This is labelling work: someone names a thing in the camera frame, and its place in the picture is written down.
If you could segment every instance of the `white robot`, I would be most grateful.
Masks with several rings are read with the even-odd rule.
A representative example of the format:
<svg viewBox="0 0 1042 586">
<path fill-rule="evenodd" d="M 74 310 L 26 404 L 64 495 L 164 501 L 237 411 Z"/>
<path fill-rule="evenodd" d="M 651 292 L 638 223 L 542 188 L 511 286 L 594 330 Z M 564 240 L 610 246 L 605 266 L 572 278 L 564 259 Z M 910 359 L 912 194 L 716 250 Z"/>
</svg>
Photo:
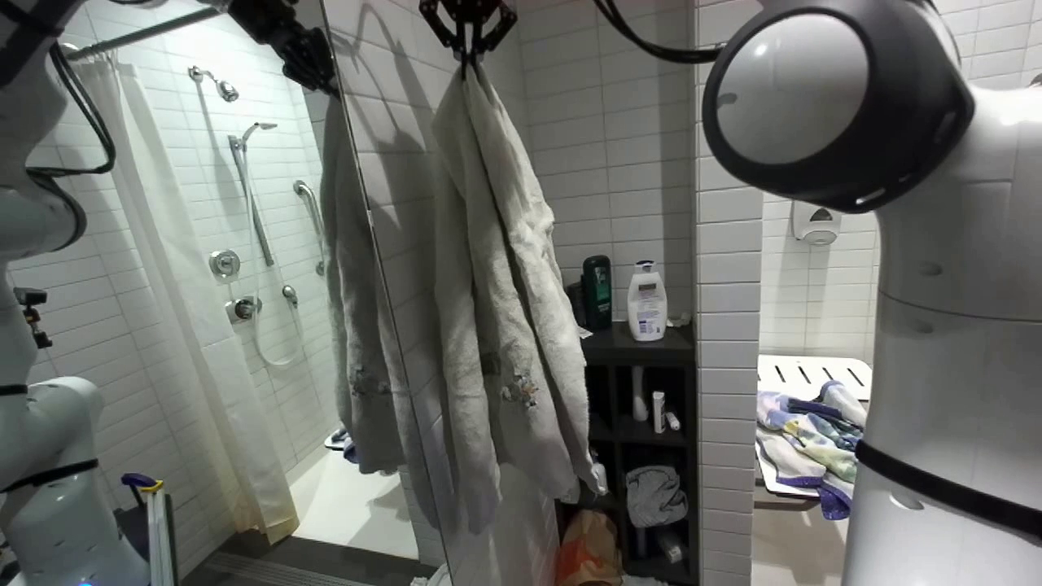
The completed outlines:
<svg viewBox="0 0 1042 586">
<path fill-rule="evenodd" d="M 34 306 L 41 300 L 40 292 L 21 300 L 8 285 L 13 260 L 59 250 L 84 233 L 80 206 L 54 179 L 108 174 L 114 163 L 104 122 L 54 46 L 80 3 L 0 0 L 0 532 L 26 586 L 148 586 L 150 566 L 119 535 L 97 477 L 102 393 L 80 378 L 26 385 L 37 347 L 44 340 L 34 318 Z M 256 44 L 273 46 L 294 83 L 332 88 L 322 33 L 304 31 L 282 0 L 211 3 L 229 9 Z M 37 144 L 64 112 L 64 92 L 51 75 L 97 131 L 104 166 L 26 170 Z"/>
<path fill-rule="evenodd" d="M 779 0 L 705 79 L 732 175 L 880 215 L 844 586 L 1042 584 L 1042 92 L 953 61 L 925 0 Z"/>
</svg>

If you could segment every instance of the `shelf unit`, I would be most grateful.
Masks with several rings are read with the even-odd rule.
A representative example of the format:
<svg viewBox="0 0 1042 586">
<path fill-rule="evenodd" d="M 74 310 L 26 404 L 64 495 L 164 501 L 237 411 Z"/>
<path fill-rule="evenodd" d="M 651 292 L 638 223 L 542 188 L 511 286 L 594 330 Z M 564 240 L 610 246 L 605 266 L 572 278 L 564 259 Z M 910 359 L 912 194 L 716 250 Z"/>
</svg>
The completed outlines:
<svg viewBox="0 0 1042 586">
<path fill-rule="evenodd" d="M 680 432 L 653 432 L 651 420 L 638 424 L 631 414 L 631 369 L 646 369 L 646 398 L 669 393 L 669 411 L 685 424 Z M 589 443 L 610 474 L 612 495 L 589 495 L 583 508 L 612 516 L 618 529 L 618 550 L 624 572 L 653 578 L 660 584 L 697 584 L 697 370 L 691 330 L 673 330 L 660 343 L 635 343 L 624 327 L 612 327 L 585 340 L 585 385 L 589 385 Z M 671 467 L 688 492 L 688 519 L 673 525 L 688 559 L 669 563 L 649 538 L 638 555 L 638 532 L 624 513 L 624 474 L 638 467 Z"/>
</svg>

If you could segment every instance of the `white shower curtain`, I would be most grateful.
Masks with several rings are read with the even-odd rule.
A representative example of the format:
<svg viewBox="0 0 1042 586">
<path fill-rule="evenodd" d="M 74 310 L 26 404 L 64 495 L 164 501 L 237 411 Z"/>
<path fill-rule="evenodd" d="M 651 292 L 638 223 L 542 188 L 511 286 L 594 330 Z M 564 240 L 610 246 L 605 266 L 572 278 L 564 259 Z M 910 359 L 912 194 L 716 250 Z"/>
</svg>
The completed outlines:
<svg viewBox="0 0 1042 586">
<path fill-rule="evenodd" d="M 129 64 L 89 61 L 79 75 L 117 144 L 114 206 L 127 220 L 129 249 L 155 300 L 164 335 L 188 356 L 181 390 L 193 393 L 187 398 L 193 418 L 214 432 L 208 458 L 217 467 L 221 499 L 232 505 L 237 532 L 260 532 L 269 543 L 282 541 L 300 525 L 290 482 L 273 462 L 278 451 L 263 426 L 263 404 L 221 310 L 224 290 L 204 275 L 204 255 L 154 112 Z"/>
</svg>

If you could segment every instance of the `shower floor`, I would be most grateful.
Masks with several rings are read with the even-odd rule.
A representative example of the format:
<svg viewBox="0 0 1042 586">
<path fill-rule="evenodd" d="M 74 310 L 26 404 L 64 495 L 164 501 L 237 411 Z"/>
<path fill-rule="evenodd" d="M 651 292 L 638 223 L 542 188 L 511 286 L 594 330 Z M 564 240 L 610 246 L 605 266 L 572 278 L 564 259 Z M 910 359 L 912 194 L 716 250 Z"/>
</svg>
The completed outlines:
<svg viewBox="0 0 1042 586">
<path fill-rule="evenodd" d="M 385 557 L 416 559 L 416 532 L 400 477 L 360 477 L 327 452 L 294 482 L 297 541 L 318 541 Z"/>
</svg>

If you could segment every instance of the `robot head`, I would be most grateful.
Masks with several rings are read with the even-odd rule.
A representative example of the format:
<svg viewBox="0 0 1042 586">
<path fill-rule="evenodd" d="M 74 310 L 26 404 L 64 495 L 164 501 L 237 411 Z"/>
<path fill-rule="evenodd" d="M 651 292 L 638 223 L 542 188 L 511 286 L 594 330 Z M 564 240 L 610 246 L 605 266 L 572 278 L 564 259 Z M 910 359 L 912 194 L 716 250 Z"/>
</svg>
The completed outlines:
<svg viewBox="0 0 1042 586">
<path fill-rule="evenodd" d="M 916 0 L 774 0 L 716 59 L 704 127 L 743 183 L 869 211 L 975 122 L 952 38 Z"/>
</svg>

